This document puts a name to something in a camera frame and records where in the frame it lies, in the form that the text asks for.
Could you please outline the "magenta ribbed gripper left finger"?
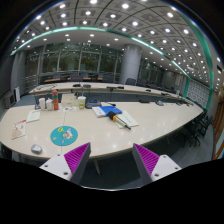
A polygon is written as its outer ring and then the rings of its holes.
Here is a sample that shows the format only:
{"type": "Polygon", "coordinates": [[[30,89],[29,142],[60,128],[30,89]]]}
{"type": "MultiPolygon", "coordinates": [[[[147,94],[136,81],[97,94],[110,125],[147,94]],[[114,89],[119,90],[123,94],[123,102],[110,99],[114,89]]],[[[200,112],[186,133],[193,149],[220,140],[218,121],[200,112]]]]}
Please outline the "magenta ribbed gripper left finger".
{"type": "Polygon", "coordinates": [[[86,143],[66,154],[53,156],[41,166],[41,169],[75,184],[79,184],[90,153],[91,145],[86,143]]]}

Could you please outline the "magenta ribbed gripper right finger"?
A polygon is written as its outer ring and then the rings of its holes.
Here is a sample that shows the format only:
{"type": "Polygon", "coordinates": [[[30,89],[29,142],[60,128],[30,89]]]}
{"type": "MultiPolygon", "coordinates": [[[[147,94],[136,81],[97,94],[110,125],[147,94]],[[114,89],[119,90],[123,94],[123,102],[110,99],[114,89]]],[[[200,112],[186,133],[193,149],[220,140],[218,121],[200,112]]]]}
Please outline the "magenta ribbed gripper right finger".
{"type": "Polygon", "coordinates": [[[133,144],[132,153],[144,185],[181,170],[168,155],[158,155],[138,144],[133,144]]]}

